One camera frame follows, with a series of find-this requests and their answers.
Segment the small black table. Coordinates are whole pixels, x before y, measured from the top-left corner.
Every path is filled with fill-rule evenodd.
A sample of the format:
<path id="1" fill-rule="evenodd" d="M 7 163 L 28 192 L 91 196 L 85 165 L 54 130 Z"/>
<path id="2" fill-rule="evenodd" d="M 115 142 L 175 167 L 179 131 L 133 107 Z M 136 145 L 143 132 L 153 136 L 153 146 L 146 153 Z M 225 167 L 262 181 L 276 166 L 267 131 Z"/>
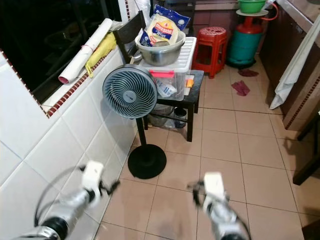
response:
<path id="1" fill-rule="evenodd" d="M 172 99 L 158 99 L 158 105 L 166 105 L 172 107 L 183 108 L 187 110 L 186 119 L 174 118 L 166 114 L 157 114 L 158 117 L 172 119 L 174 121 L 186 122 L 186 137 L 188 142 L 193 140 L 194 133 L 194 114 L 198 112 L 199 101 L 201 95 L 202 80 L 204 78 L 204 72 L 202 70 L 190 70 L 187 73 L 188 76 L 193 76 L 193 86 L 189 90 L 189 93 L 183 98 L 183 100 Z"/>

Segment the dark furniture leg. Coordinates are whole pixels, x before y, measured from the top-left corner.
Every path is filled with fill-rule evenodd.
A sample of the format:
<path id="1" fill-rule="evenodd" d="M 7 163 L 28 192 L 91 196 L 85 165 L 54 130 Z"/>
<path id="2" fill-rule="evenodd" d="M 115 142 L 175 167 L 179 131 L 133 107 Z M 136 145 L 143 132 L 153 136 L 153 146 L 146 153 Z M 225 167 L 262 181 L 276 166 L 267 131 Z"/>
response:
<path id="1" fill-rule="evenodd" d="M 302 183 L 320 169 L 320 110 L 311 119 L 311 122 L 297 135 L 297 141 L 304 140 L 309 133 L 312 133 L 313 137 L 311 160 L 292 177 L 292 183 L 298 186 L 302 185 Z"/>

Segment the dark red rag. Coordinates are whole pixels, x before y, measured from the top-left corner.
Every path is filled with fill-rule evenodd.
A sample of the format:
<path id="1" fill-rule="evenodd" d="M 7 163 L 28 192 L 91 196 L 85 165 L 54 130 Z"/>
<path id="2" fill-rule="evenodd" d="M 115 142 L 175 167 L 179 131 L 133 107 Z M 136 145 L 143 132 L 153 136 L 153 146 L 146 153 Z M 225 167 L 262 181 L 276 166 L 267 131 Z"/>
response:
<path id="1" fill-rule="evenodd" d="M 258 71 L 250 70 L 248 68 L 239 69 L 237 73 L 238 75 L 242 77 L 247 77 L 247 78 L 257 77 L 259 75 Z"/>

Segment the clear storage box white lid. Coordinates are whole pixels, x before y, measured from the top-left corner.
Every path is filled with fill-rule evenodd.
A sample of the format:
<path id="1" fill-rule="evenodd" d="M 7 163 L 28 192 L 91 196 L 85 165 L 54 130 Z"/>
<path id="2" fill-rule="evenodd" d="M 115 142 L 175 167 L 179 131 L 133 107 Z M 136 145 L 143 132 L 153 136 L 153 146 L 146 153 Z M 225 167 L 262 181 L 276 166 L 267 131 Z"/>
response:
<path id="1" fill-rule="evenodd" d="M 195 52 L 195 37 L 186 37 L 179 57 L 173 64 L 166 66 L 153 66 L 144 60 L 139 66 L 151 73 L 157 86 L 159 99 L 172 99 L 182 101 L 186 94 L 185 75 L 191 70 Z"/>

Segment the yellow cloth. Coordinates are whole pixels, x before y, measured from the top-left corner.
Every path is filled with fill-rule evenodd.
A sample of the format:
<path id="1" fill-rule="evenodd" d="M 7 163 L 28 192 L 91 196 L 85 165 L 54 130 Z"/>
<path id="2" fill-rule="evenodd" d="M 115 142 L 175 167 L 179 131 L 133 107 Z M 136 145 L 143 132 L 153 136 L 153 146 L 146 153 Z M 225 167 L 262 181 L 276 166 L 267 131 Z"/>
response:
<path id="1" fill-rule="evenodd" d="M 103 57 L 106 57 L 112 50 L 114 50 L 116 46 L 117 46 L 117 41 L 115 39 L 115 35 L 113 32 L 109 32 L 98 44 L 93 54 L 90 55 L 90 57 L 87 59 L 87 62 L 85 64 L 85 69 L 87 71 L 87 75 L 90 78 L 94 77 L 94 74 L 93 74 L 94 66 L 98 64 L 100 59 L 102 59 Z"/>

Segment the white paper roll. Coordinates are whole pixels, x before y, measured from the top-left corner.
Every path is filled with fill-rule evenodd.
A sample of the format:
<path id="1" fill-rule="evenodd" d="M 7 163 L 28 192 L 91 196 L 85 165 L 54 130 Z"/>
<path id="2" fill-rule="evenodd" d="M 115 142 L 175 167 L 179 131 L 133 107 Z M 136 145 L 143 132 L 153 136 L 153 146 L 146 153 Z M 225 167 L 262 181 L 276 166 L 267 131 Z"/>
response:
<path id="1" fill-rule="evenodd" d="M 105 18 L 98 26 L 94 34 L 92 34 L 84 45 L 80 46 L 78 53 L 67 64 L 67 67 L 58 76 L 59 82 L 62 84 L 69 84 L 76 80 L 80 75 L 82 68 L 84 68 L 91 55 L 94 54 L 99 44 L 103 41 L 105 36 L 109 33 L 113 25 L 112 19 Z"/>

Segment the red plastic stool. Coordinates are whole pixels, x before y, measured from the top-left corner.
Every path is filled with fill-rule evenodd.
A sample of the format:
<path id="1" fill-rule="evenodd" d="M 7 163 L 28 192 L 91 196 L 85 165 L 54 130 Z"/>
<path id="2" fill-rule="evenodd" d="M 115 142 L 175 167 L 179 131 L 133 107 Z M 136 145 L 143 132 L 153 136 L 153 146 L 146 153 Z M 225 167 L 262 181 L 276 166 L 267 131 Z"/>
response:
<path id="1" fill-rule="evenodd" d="M 213 79 L 226 64 L 229 34 L 223 27 L 208 26 L 200 29 L 196 37 L 192 68 Z"/>

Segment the black wooden chair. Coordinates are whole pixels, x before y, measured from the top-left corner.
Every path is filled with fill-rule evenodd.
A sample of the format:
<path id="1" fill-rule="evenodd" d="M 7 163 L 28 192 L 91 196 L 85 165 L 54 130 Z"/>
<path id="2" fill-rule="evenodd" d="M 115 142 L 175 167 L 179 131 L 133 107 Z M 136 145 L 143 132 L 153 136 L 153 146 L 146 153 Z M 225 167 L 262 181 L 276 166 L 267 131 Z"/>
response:
<path id="1" fill-rule="evenodd" d="M 142 55 L 138 53 L 136 38 L 145 27 L 144 13 L 139 10 L 127 23 L 114 30 L 114 38 L 125 64 L 132 64 L 142 59 Z"/>

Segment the white hanging towel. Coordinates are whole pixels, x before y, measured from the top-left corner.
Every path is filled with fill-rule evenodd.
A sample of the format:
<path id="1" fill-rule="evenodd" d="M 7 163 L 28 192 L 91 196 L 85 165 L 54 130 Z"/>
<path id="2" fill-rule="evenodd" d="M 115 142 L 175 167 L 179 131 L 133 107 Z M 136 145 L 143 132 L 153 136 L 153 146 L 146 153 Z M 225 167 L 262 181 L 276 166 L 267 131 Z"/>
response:
<path id="1" fill-rule="evenodd" d="M 283 105 L 286 98 L 288 98 L 294 84 L 300 77 L 304 62 L 306 61 L 311 48 L 313 48 L 313 44 L 315 43 L 318 34 L 320 34 L 320 18 L 315 20 L 309 32 L 307 32 L 306 37 L 304 37 L 301 44 L 298 46 L 295 54 L 281 76 L 278 85 L 275 87 L 274 98 L 269 106 L 270 110 L 274 110 L 280 105 Z"/>

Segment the green gas cylinder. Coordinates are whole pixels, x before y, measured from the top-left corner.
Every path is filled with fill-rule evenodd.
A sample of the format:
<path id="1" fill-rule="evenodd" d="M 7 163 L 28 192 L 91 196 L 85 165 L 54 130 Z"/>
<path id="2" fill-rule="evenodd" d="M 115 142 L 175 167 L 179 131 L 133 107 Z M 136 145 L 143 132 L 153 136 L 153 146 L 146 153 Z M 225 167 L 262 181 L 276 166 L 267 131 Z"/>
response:
<path id="1" fill-rule="evenodd" d="M 228 42 L 226 64 L 236 69 L 253 66 L 263 32 L 261 20 L 257 16 L 243 16 Z"/>

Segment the yellow wraps packet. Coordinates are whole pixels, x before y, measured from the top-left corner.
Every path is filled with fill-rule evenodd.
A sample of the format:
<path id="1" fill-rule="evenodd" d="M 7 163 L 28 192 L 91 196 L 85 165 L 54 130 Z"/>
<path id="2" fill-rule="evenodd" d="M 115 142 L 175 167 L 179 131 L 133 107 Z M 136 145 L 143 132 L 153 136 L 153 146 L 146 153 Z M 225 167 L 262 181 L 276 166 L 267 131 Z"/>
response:
<path id="1" fill-rule="evenodd" d="M 164 47 L 175 44 L 182 30 L 162 14 L 153 14 L 149 26 L 142 32 L 139 43 L 146 47 Z"/>

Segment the blue plastic food bag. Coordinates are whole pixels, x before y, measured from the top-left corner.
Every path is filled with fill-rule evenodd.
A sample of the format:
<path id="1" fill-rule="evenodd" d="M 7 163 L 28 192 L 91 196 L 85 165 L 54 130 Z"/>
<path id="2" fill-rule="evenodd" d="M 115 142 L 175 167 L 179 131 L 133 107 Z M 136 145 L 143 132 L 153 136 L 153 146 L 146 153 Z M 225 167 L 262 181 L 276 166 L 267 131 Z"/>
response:
<path id="1" fill-rule="evenodd" d="M 177 11 L 168 9 L 158 4 L 154 6 L 154 14 L 173 21 L 181 31 L 185 30 L 191 22 L 191 18 L 189 16 L 185 16 Z"/>

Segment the dark brown cabinet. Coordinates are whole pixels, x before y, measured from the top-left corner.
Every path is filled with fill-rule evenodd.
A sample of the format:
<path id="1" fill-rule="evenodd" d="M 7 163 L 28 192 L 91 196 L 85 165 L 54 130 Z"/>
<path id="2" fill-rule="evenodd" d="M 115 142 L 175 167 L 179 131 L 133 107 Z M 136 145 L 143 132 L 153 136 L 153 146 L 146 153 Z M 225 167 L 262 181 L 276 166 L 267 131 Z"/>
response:
<path id="1" fill-rule="evenodd" d="M 295 52 L 320 19 L 320 0 L 275 0 L 275 4 L 279 13 L 268 23 L 259 52 L 269 80 L 268 103 L 272 103 L 275 89 Z M 320 32 L 302 61 L 297 82 L 275 110 L 282 114 L 284 128 L 292 131 L 301 131 L 320 111 Z"/>

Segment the green plastic basin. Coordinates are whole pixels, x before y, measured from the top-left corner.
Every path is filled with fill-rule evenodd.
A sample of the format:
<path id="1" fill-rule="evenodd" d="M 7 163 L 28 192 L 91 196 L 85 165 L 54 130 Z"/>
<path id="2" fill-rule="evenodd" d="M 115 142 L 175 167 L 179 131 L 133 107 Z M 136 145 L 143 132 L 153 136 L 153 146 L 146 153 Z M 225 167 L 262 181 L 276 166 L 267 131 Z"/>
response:
<path id="1" fill-rule="evenodd" d="M 256 14 L 262 11 L 266 0 L 237 0 L 238 9 L 243 14 Z"/>

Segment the grey pedestal fan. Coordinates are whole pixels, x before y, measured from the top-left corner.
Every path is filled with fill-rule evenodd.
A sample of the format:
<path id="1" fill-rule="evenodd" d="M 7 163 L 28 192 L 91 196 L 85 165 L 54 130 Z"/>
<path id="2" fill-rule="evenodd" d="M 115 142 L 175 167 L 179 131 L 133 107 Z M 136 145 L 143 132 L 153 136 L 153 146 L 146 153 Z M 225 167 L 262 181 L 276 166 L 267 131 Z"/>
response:
<path id="1" fill-rule="evenodd" d="M 103 80 L 105 102 L 119 116 L 135 120 L 140 145 L 128 156 L 130 174 L 138 179 L 159 176 L 166 167 L 164 150 L 149 144 L 146 138 L 145 118 L 156 107 L 158 91 L 149 71 L 135 64 L 123 64 Z"/>

